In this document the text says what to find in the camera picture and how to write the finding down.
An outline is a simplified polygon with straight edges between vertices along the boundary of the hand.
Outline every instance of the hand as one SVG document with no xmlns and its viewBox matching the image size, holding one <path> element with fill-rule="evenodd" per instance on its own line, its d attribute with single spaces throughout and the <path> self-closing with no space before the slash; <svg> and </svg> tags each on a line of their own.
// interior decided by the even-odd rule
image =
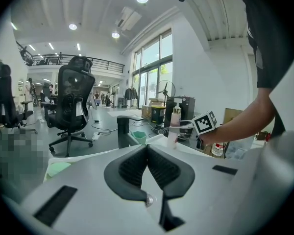
<svg viewBox="0 0 294 235">
<path fill-rule="evenodd" d="M 217 133 L 217 128 L 214 129 L 213 131 L 206 132 L 204 134 L 201 134 L 199 138 L 203 141 L 202 145 L 210 145 L 216 142 L 216 133 Z"/>
</svg>

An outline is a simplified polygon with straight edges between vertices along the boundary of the floor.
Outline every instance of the floor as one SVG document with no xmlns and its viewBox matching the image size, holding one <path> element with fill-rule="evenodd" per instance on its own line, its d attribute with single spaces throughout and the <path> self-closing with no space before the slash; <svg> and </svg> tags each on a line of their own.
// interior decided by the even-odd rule
<svg viewBox="0 0 294 235">
<path fill-rule="evenodd" d="M 35 117 L 40 114 L 35 108 Z M 97 110 L 92 110 L 89 123 L 83 129 L 86 137 L 91 139 L 94 132 L 100 131 L 97 128 L 107 128 L 115 130 L 117 128 L 117 118 L 108 114 L 109 111 L 124 111 L 124 109 L 99 106 Z M 155 136 L 148 124 L 136 127 L 130 122 L 131 131 L 143 131 L 149 137 Z M 67 143 L 60 143 L 54 146 L 54 156 L 49 151 L 48 144 L 60 138 L 56 134 L 60 131 L 56 128 L 48 128 L 47 123 L 36 121 L 35 124 L 26 126 L 26 129 L 35 128 L 34 132 L 19 132 L 2 128 L 2 138 L 0 139 L 0 185 L 6 195 L 16 202 L 27 196 L 33 189 L 39 186 L 44 178 L 48 167 L 48 160 L 52 157 L 64 157 L 66 155 Z M 94 146 L 89 147 L 87 142 L 73 141 L 70 149 L 70 157 L 83 156 L 99 153 L 118 148 L 118 133 L 111 132 L 108 136 L 101 135 Z M 196 145 L 195 140 L 183 142 L 187 146 Z"/>
</svg>

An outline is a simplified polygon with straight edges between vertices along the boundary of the railing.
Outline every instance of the railing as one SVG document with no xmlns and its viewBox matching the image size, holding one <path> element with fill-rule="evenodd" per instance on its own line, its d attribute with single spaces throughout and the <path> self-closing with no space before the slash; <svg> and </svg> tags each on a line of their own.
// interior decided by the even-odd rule
<svg viewBox="0 0 294 235">
<path fill-rule="evenodd" d="M 39 66 L 39 65 L 67 65 L 69 61 L 75 57 L 75 55 L 65 55 L 65 54 L 47 54 L 47 55 L 35 55 L 33 56 L 30 54 L 27 49 L 25 51 L 23 46 L 21 46 L 18 42 L 18 48 L 20 50 L 20 53 L 22 55 L 22 58 L 26 65 L 28 66 Z M 92 61 L 93 66 L 92 68 L 95 69 L 102 69 L 102 70 L 108 70 L 108 71 L 115 71 L 119 73 L 123 73 L 123 64 L 102 60 L 94 57 L 87 57 L 90 61 Z"/>
</svg>

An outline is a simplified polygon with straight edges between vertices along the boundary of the window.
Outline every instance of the window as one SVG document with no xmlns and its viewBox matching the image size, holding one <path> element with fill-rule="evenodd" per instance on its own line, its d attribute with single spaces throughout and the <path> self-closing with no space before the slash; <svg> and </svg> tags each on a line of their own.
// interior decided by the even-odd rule
<svg viewBox="0 0 294 235">
<path fill-rule="evenodd" d="M 159 59 L 159 40 L 152 41 L 143 50 L 142 67 Z"/>
<path fill-rule="evenodd" d="M 157 91 L 164 89 L 166 81 L 169 81 L 167 90 L 171 93 L 172 82 L 172 33 L 166 31 L 135 53 L 133 71 L 133 86 L 138 93 L 138 107 L 149 104 L 150 97 L 163 97 Z M 159 81 L 164 81 L 157 88 Z"/>
</svg>

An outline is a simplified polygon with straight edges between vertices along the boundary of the black t-shirt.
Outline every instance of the black t-shirt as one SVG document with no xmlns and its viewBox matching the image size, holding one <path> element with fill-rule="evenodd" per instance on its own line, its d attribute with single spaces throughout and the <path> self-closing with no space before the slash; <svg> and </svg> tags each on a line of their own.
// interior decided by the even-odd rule
<svg viewBox="0 0 294 235">
<path fill-rule="evenodd" d="M 254 49 L 257 87 L 274 89 L 294 59 L 294 11 L 292 0 L 243 0 L 248 40 Z M 272 137 L 285 131 L 276 112 Z"/>
</svg>

